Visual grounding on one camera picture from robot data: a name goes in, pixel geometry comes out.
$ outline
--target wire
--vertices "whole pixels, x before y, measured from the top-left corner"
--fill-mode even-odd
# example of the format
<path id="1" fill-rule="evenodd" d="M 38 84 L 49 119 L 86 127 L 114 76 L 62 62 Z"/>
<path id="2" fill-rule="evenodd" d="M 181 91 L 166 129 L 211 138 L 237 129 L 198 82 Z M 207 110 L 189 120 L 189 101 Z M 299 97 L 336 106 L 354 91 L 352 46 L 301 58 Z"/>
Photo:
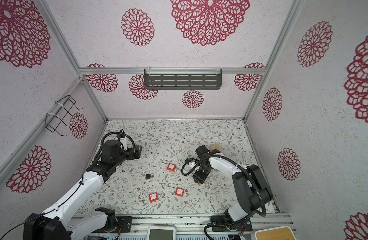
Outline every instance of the wire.
<path id="1" fill-rule="evenodd" d="M 250 214 L 246 215 L 245 218 L 250 218 L 253 215 L 254 215 L 254 212 L 251 212 Z M 215 240 L 214 238 L 209 236 L 209 234 L 206 232 L 207 228 L 210 228 L 210 227 L 227 227 L 227 226 L 231 226 L 231 225 L 234 225 L 234 224 L 239 224 L 239 223 L 243 222 L 245 220 L 245 218 L 241 218 L 240 220 L 238 220 L 236 222 L 232 222 L 232 223 L 207 225 L 207 226 L 204 227 L 204 233 L 205 233 L 206 237 L 209 238 L 210 240 Z"/>
<path id="2" fill-rule="evenodd" d="M 39 216 L 37 216 L 37 217 L 34 217 L 34 218 L 32 218 L 32 219 L 30 219 L 30 220 L 28 220 L 28 221 L 25 221 L 25 222 L 22 222 L 22 223 L 20 223 L 19 225 L 17 225 L 17 226 L 15 226 L 15 227 L 13 227 L 13 228 L 11 228 L 10 230 L 8 230 L 8 232 L 6 232 L 1 238 L 0 238 L 0 240 L 2 240 L 3 239 L 3 237 L 5 237 L 10 231 L 12 231 L 12 230 L 14 230 L 15 228 L 17 228 L 18 226 L 20 226 L 20 225 L 23 225 L 23 224 L 25 224 L 25 223 L 28 223 L 28 222 L 30 222 L 30 221 L 32 221 L 32 220 L 34 220 L 34 219 L 37 219 L 37 218 L 40 218 L 40 217 L 42 217 L 43 215 L 45 215 L 45 214 L 49 214 L 50 212 L 52 212 L 52 211 L 54 211 L 55 209 L 52 209 L 51 211 L 49 211 L 49 212 L 46 212 L 46 213 L 44 213 L 44 214 L 40 214 Z"/>
<path id="3" fill-rule="evenodd" d="M 261 210 L 262 212 L 258 211 L 258 210 L 254 210 L 255 213 L 259 214 L 260 216 L 262 217 L 265 217 L 266 216 L 266 209 L 265 209 L 265 204 L 264 204 L 264 201 L 263 201 L 263 198 L 261 197 L 261 194 L 260 194 L 260 191 L 258 189 L 258 186 L 257 184 L 255 183 L 255 181 L 253 180 L 252 176 L 248 173 L 248 171 L 246 169 L 244 169 L 242 166 L 240 166 L 239 164 L 237 164 L 235 161 L 233 161 L 232 159 L 229 159 L 225 156 L 220 156 L 220 155 L 210 155 L 210 156 L 206 156 L 206 157 L 203 157 L 202 159 L 200 159 L 200 161 L 198 161 L 196 163 L 196 165 L 187 173 L 184 173 L 184 167 L 189 164 L 188 162 L 186 162 L 183 167 L 181 168 L 181 174 L 184 175 L 184 176 L 187 176 L 187 175 L 190 175 L 195 169 L 196 167 L 198 167 L 204 160 L 208 159 L 208 158 L 211 158 L 211 157 L 216 157 L 216 158 L 222 158 L 224 160 L 227 160 L 229 161 L 230 163 L 232 163 L 233 165 L 235 165 L 236 167 L 238 167 L 238 169 L 240 169 L 245 178 L 247 178 L 252 186 L 253 186 L 253 189 L 255 191 L 255 193 L 257 194 L 257 198 L 259 200 L 259 203 L 260 203 L 260 207 L 261 207 Z"/>
<path id="4" fill-rule="evenodd" d="M 248 216 L 248 217 L 251 217 L 251 216 L 253 216 L 255 213 L 257 213 L 257 214 L 259 214 L 260 216 L 265 217 L 265 216 L 266 216 L 265 204 L 264 204 L 263 198 L 261 197 L 261 194 L 260 194 L 260 191 L 259 191 L 259 189 L 258 189 L 257 184 L 255 183 L 255 181 L 254 181 L 254 179 L 252 178 L 252 176 L 248 173 L 248 171 L 247 171 L 246 169 L 244 169 L 242 166 L 240 166 L 239 164 L 237 164 L 235 161 L 233 161 L 233 160 L 231 160 L 231 159 L 229 159 L 229 158 L 227 158 L 227 157 L 225 157 L 225 156 L 220 156 L 220 155 L 210 155 L 210 156 L 206 156 L 206 157 L 202 158 L 200 161 L 198 161 L 198 162 L 196 163 L 196 165 L 195 165 L 195 166 L 194 166 L 194 167 L 193 167 L 193 168 L 192 168 L 188 173 L 184 173 L 184 166 L 186 165 L 186 163 L 185 163 L 185 164 L 184 164 L 184 166 L 181 168 L 181 174 L 182 174 L 182 175 L 184 175 L 184 176 L 187 176 L 187 175 L 191 174 L 191 173 L 195 170 L 195 168 L 196 168 L 196 167 L 198 167 L 198 166 L 199 166 L 199 165 L 200 165 L 204 160 L 209 159 L 209 158 L 211 158 L 211 157 L 222 158 L 222 159 L 224 159 L 224 160 L 227 160 L 227 161 L 229 161 L 230 163 L 232 163 L 233 165 L 235 165 L 236 167 L 238 167 L 238 169 L 240 169 L 240 170 L 243 172 L 243 174 L 244 174 L 245 178 L 246 178 L 246 179 L 248 179 L 248 180 L 251 182 L 251 184 L 252 184 L 252 186 L 253 186 L 253 189 L 254 189 L 255 193 L 257 194 L 258 200 L 259 200 L 259 202 L 260 202 L 261 210 L 262 210 L 262 212 L 260 212 L 260 211 L 258 211 L 258 210 L 255 210 L 255 211 L 253 211 L 252 213 L 248 214 L 247 216 Z M 210 227 L 227 227 L 227 226 L 231 226 L 231 225 L 234 225 L 234 224 L 241 223 L 241 222 L 243 222 L 243 220 L 244 220 L 244 219 L 245 219 L 245 218 L 242 218 L 242 219 L 238 220 L 237 222 L 228 223 L 228 224 L 207 225 L 207 226 L 205 226 L 205 227 L 204 227 L 204 233 L 205 233 L 205 235 L 206 235 L 210 240 L 214 240 L 214 239 L 213 239 L 213 238 L 211 238 L 211 237 L 209 236 L 209 234 L 206 232 L 206 229 L 207 229 L 207 228 L 210 228 Z"/>
<path id="5" fill-rule="evenodd" d="M 214 155 L 211 155 L 211 156 L 207 156 L 207 157 L 203 157 L 203 158 L 201 158 L 196 164 L 195 164 L 195 166 L 189 171 L 189 172 L 187 172 L 187 173 L 184 173 L 184 167 L 187 165 L 187 164 L 189 164 L 190 162 L 192 162 L 192 161 L 187 161 L 186 163 L 184 163 L 184 165 L 183 165 L 183 167 L 181 168 L 181 174 L 182 175 L 184 175 L 184 176 L 188 176 L 188 175 L 190 175 L 195 169 L 196 169 L 196 167 L 198 167 L 198 166 L 200 166 L 200 164 L 204 161 L 204 160 L 206 160 L 206 159 L 208 159 L 208 158 L 210 158 L 210 157 L 212 157 L 212 156 L 214 156 Z"/>
<path id="6" fill-rule="evenodd" d="M 120 232 L 123 229 L 123 227 L 121 226 L 121 224 L 117 224 L 119 226 L 119 234 L 117 235 L 117 239 L 119 239 L 120 237 Z"/>
<path id="7" fill-rule="evenodd" d="M 246 227 L 245 223 L 243 223 L 243 222 L 241 223 L 241 227 L 243 228 L 243 231 L 241 232 L 241 234 L 244 234 L 244 232 L 245 232 L 248 228 Z"/>
<path id="8" fill-rule="evenodd" d="M 129 151 L 128 151 L 128 150 L 127 150 L 126 152 L 124 151 L 124 154 L 125 154 L 125 155 L 130 155 L 130 154 L 132 154 L 132 153 L 133 153 L 133 151 L 134 151 L 134 149 L 135 149 L 135 142 L 133 141 L 132 137 L 130 137 L 129 135 L 125 134 L 124 132 L 109 132 L 109 133 L 105 134 L 105 135 L 103 136 L 103 138 L 101 139 L 101 142 L 100 142 L 101 147 L 99 148 L 99 151 L 97 151 L 97 153 L 96 153 L 96 155 L 95 155 L 95 158 L 94 158 L 94 161 L 98 158 L 99 154 L 100 154 L 100 153 L 101 153 L 101 151 L 103 150 L 102 145 L 104 144 L 105 139 L 106 139 L 108 136 L 110 136 L 110 135 L 114 135 L 114 134 L 120 134 L 120 135 L 123 135 L 123 136 L 127 137 L 127 138 L 131 141 L 131 143 L 132 143 L 132 148 L 131 148 L 131 150 L 129 150 Z"/>
<path id="9" fill-rule="evenodd" d="M 61 205 L 63 205 L 63 204 L 65 204 L 65 202 L 66 201 L 68 201 L 75 193 L 76 193 L 76 191 L 80 188 L 80 186 L 81 185 L 84 185 L 84 183 L 83 183 L 83 178 L 84 178 L 84 173 L 82 174 L 82 176 L 81 176 L 81 181 L 79 182 L 79 186 L 77 187 L 77 189 L 71 194 L 71 196 L 69 196 L 69 198 L 67 198 L 67 200 L 65 200 L 62 204 L 60 204 L 59 206 L 57 206 L 58 208 L 61 206 Z M 42 213 L 42 214 L 40 214 L 39 216 L 37 216 L 37 217 L 34 217 L 34 218 L 32 218 L 32 219 L 30 219 L 30 220 L 27 220 L 27 221 L 25 221 L 25 222 L 22 222 L 22 223 L 20 223 L 19 225 L 17 225 L 17 226 L 15 226 L 15 227 L 13 227 L 13 228 L 11 228 L 10 230 L 8 230 L 8 232 L 6 232 L 1 238 L 0 238 L 0 240 L 2 240 L 10 231 L 12 231 L 12 230 L 14 230 L 15 228 L 17 228 L 18 226 L 21 226 L 21 225 L 23 225 L 23 224 L 25 224 L 25 223 L 28 223 L 28 222 L 30 222 L 30 221 L 32 221 L 32 220 L 35 220 L 35 219 L 37 219 L 37 218 L 40 218 L 40 217 L 42 217 L 42 216 L 44 216 L 44 215 L 46 215 L 46 214 L 49 214 L 50 212 L 53 212 L 53 211 L 55 211 L 55 209 L 52 209 L 51 211 L 49 211 L 49 212 L 46 212 L 46 213 Z"/>

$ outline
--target red flower pattern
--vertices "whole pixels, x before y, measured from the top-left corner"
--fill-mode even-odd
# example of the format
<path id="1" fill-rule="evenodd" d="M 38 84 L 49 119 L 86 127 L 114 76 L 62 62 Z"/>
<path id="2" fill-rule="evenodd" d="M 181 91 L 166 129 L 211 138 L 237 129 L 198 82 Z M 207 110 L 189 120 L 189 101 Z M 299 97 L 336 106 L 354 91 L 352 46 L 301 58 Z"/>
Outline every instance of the red flower pattern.
<path id="1" fill-rule="evenodd" d="M 196 90 L 191 90 L 184 93 L 182 101 L 188 108 L 200 107 L 204 102 L 204 95 Z"/>
<path id="2" fill-rule="evenodd" d="M 101 64 L 90 64 L 88 68 L 105 68 Z M 115 74 L 86 74 L 87 81 L 97 90 L 102 92 L 112 92 L 117 88 L 117 78 Z"/>
<path id="3" fill-rule="evenodd" d="M 88 123 L 85 116 L 81 113 L 75 113 L 69 121 L 69 129 L 74 137 L 84 137 L 88 129 Z"/>
<path id="4" fill-rule="evenodd" d="M 265 66 L 262 63 L 251 63 L 244 68 L 265 68 Z M 237 74 L 234 77 L 234 85 L 240 90 L 249 91 L 256 88 L 260 78 L 260 74 Z"/>
<path id="5" fill-rule="evenodd" d="M 345 223 L 345 240 L 368 240 L 368 213 L 351 215 Z"/>
<path id="6" fill-rule="evenodd" d="M 140 99 L 152 99 L 158 94 L 158 90 L 148 90 L 144 85 L 144 75 L 138 74 L 133 76 L 128 83 L 131 93 Z"/>
<path id="7" fill-rule="evenodd" d="M 145 12 L 136 8 L 125 12 L 121 28 L 125 37 L 136 46 L 149 44 L 155 34 L 151 19 Z"/>
<path id="8" fill-rule="evenodd" d="M 193 44 L 215 45 L 225 41 L 244 21 L 249 0 L 171 0 L 172 17 L 183 37 Z"/>
<path id="9" fill-rule="evenodd" d="M 317 63 L 329 48 L 333 32 L 328 22 L 311 27 L 302 37 L 297 57 L 300 65 L 309 67 Z"/>
<path id="10" fill-rule="evenodd" d="M 6 186 L 13 192 L 29 193 L 37 189 L 47 179 L 51 159 L 46 149 L 35 146 L 28 157 L 22 161 L 16 172 L 9 178 Z"/>
<path id="11" fill-rule="evenodd" d="M 287 180 L 295 180 L 300 174 L 301 167 L 299 157 L 292 149 L 284 148 L 281 150 L 278 156 L 277 165 L 281 174 Z"/>
<path id="12" fill-rule="evenodd" d="M 368 122 L 368 36 L 356 47 L 356 55 L 346 68 L 348 80 L 344 84 L 348 91 L 347 103 L 356 110 L 356 118 Z"/>
<path id="13" fill-rule="evenodd" d="M 271 88 L 266 92 L 263 100 L 263 113 L 268 121 L 276 119 L 282 108 L 282 98 L 280 91 L 276 88 Z"/>
<path id="14" fill-rule="evenodd" d="M 0 0 L 0 61 L 41 65 L 51 49 L 47 25 L 31 0 Z"/>

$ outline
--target red padlock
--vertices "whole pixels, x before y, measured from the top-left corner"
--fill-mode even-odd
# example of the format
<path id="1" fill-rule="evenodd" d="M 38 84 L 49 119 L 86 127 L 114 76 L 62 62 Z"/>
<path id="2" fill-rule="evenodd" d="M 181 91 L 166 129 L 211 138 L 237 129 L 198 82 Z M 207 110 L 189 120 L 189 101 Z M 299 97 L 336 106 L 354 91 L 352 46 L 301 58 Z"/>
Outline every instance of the red padlock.
<path id="1" fill-rule="evenodd" d="M 167 167 L 167 169 L 168 170 L 170 170 L 170 171 L 174 171 L 175 170 L 175 168 L 176 168 L 176 165 L 174 165 L 174 164 L 168 164 L 168 167 Z"/>
<path id="2" fill-rule="evenodd" d="M 159 199 L 158 193 L 156 193 L 156 192 L 149 195 L 149 201 L 150 202 L 157 201 L 158 199 Z"/>
<path id="3" fill-rule="evenodd" d="M 179 188 L 179 187 L 176 188 L 175 195 L 180 196 L 180 197 L 184 196 L 184 189 Z"/>

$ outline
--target cable tie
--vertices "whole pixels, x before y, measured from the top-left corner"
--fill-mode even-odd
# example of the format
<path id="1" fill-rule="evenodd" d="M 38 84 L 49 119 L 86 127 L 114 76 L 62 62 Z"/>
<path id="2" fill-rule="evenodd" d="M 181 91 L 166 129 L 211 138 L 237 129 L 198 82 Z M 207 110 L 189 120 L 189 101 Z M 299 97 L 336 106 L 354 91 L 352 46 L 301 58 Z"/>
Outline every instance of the cable tie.
<path id="1" fill-rule="evenodd" d="M 56 116 L 56 117 L 58 117 L 59 118 L 59 116 L 58 115 L 56 115 L 56 114 L 53 114 L 53 113 L 47 113 L 48 115 L 54 115 L 54 116 Z"/>

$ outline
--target white wall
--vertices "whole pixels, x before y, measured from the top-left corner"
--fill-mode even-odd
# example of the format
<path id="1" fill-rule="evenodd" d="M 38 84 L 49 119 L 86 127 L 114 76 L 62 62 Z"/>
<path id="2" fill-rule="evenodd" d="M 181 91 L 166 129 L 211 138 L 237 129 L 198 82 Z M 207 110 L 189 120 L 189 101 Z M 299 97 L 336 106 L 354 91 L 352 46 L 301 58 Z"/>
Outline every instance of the white wall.
<path id="1" fill-rule="evenodd" d="M 0 167 L 75 81 L 33 2 L 0 1 Z M 72 114 L 85 116 L 87 132 L 76 138 L 63 125 L 58 131 L 67 137 L 44 130 L 32 146 L 42 152 L 21 159 L 19 170 L 0 186 L 0 237 L 31 213 L 53 204 L 86 167 L 103 123 L 82 86 L 72 96 L 79 108 L 84 107 L 73 108 Z M 65 120 L 69 124 L 71 117 Z M 21 226 L 5 239 L 22 234 Z"/>
<path id="2" fill-rule="evenodd" d="M 53 38 L 41 65 L 0 61 L 0 167 L 76 80 Z"/>
<path id="3" fill-rule="evenodd" d="M 331 25 L 331 42 L 317 62 L 302 66 L 299 45 L 321 21 Z M 277 204 L 291 214 L 300 239 L 368 239 L 368 122 L 356 118 L 354 109 L 368 108 L 368 102 L 349 105 L 344 87 L 354 76 L 368 86 L 360 73 L 368 52 L 358 47 L 366 38 L 368 1 L 306 1 L 248 121 Z M 356 48 L 362 55 L 359 74 L 350 75 Z M 263 100 L 271 88 L 280 91 L 276 107 L 281 103 L 281 109 L 268 121 Z M 368 98 L 366 90 L 354 89 Z M 283 159 L 291 164 L 281 172 Z"/>
<path id="4" fill-rule="evenodd" d="M 172 2 L 185 3 L 181 0 L 47 1 L 81 66 L 98 63 L 106 67 L 243 67 L 257 61 L 266 64 L 292 0 L 239 1 L 241 3 L 235 5 L 236 12 L 246 9 L 247 3 L 250 5 L 235 32 L 224 41 L 205 46 L 193 44 L 176 28 Z M 123 32 L 130 24 L 122 22 L 123 16 L 134 8 L 145 12 L 145 20 L 153 24 L 148 25 L 154 30 L 152 40 L 143 40 L 148 42 L 144 46 L 131 43 Z M 201 11 L 193 11 L 193 15 L 205 17 L 204 8 L 198 6 L 196 9 Z M 237 17 L 241 16 L 233 17 L 229 21 L 238 22 Z M 230 32 L 231 26 L 228 27 L 220 34 Z"/>
<path id="5" fill-rule="evenodd" d="M 172 16 L 178 14 L 177 19 L 185 18 L 179 9 L 189 2 L 47 1 L 82 67 L 244 67 L 251 63 L 260 63 L 260 66 L 267 63 L 292 0 L 243 0 L 235 1 L 238 2 L 235 5 L 233 1 L 227 1 L 225 6 L 230 5 L 221 7 L 225 11 L 222 15 L 213 14 L 212 8 L 222 2 L 204 1 L 201 5 L 201 1 L 197 1 L 199 5 L 196 5 L 196 1 L 192 1 L 187 8 L 192 14 L 189 19 L 196 22 L 198 19 L 193 16 L 199 14 L 207 22 L 199 24 L 198 31 L 189 26 L 191 20 L 183 29 Z M 137 11 L 133 11 L 131 17 L 129 10 L 132 9 Z M 241 14 L 227 14 L 239 10 Z M 202 26 L 214 26 L 215 20 L 211 17 L 214 15 L 220 20 L 221 30 L 211 28 L 212 31 L 207 31 L 206 35 L 211 39 L 209 43 L 193 43 L 194 38 L 190 38 L 201 35 L 197 33 L 206 29 Z M 140 36 L 130 37 L 129 26 L 135 24 L 132 18 L 138 17 L 147 22 L 136 21 L 142 22 L 142 28 L 148 33 L 142 30 Z M 191 29 L 190 36 L 185 35 L 186 29 Z M 156 96 L 145 100 L 131 94 L 128 83 L 132 75 L 104 76 L 104 79 L 108 77 L 111 82 L 103 83 L 107 87 L 92 85 L 109 118 L 240 118 L 254 92 L 254 87 L 245 91 L 238 89 L 235 75 L 223 75 L 221 89 L 200 91 L 203 104 L 188 108 L 182 103 L 187 91 L 160 90 Z"/>
<path id="6" fill-rule="evenodd" d="M 81 178 L 88 162 L 89 153 L 103 127 L 103 122 L 82 86 L 78 87 L 72 96 L 76 100 L 76 105 L 83 109 L 72 108 L 71 113 L 72 115 L 75 113 L 84 115 L 87 123 L 86 134 L 83 137 L 79 136 L 81 138 L 74 137 L 70 128 L 63 126 L 63 124 L 57 130 L 61 134 L 67 135 L 66 137 L 48 130 L 41 134 L 33 144 L 32 150 L 37 149 L 36 146 L 41 146 L 48 153 L 44 153 L 44 155 L 48 156 L 49 160 L 42 161 L 40 158 L 41 166 L 38 166 L 34 164 L 35 161 L 31 160 L 33 158 L 27 156 L 28 160 L 23 159 L 21 169 L 25 169 L 26 165 L 30 166 L 25 171 L 29 177 L 26 177 L 24 172 L 17 174 L 19 171 L 15 171 L 12 173 L 12 177 L 0 187 L 0 237 L 10 228 L 22 223 L 31 213 L 39 214 L 51 206 Z M 65 111 L 61 110 L 59 114 L 64 116 Z M 65 119 L 69 124 L 71 117 L 67 116 Z M 51 124 L 55 126 L 57 123 L 54 120 Z M 40 178 L 37 182 L 36 179 L 39 176 L 45 176 L 45 179 Z M 25 188 L 26 184 L 22 182 L 24 179 L 31 180 L 29 188 Z M 14 187 L 17 182 L 20 182 L 18 187 Z M 6 237 L 19 239 L 22 238 L 22 235 L 23 227 L 21 226 Z"/>

